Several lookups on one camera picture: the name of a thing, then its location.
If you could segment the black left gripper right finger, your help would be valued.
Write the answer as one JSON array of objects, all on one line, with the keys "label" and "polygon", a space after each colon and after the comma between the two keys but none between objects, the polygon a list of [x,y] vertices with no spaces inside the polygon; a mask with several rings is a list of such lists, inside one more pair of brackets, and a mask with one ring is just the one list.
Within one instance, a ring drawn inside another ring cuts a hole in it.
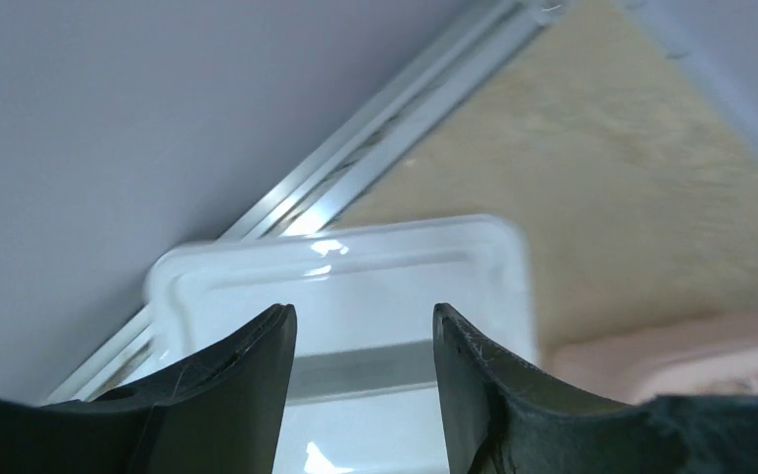
[{"label": "black left gripper right finger", "polygon": [[572,386],[433,310],[453,473],[758,473],[758,396],[662,395],[627,405]]}]

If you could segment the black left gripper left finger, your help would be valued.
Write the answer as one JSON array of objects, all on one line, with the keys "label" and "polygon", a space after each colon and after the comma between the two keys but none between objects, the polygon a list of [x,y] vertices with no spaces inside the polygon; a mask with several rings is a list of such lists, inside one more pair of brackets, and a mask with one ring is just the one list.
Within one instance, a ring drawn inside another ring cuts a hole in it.
[{"label": "black left gripper left finger", "polygon": [[0,473],[269,473],[296,311],[275,304],[221,341],[97,399],[0,399]]}]

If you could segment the white plastic bin lid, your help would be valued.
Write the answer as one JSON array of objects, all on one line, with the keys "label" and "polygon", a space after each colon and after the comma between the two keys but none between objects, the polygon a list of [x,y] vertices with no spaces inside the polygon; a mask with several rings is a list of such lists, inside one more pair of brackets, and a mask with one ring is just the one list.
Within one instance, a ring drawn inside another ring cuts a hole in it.
[{"label": "white plastic bin lid", "polygon": [[448,303],[515,354],[540,359],[524,239],[484,214],[257,242],[205,242],[161,257],[145,307],[78,390],[98,395],[291,304],[297,339],[275,473],[444,473],[432,313]]}]

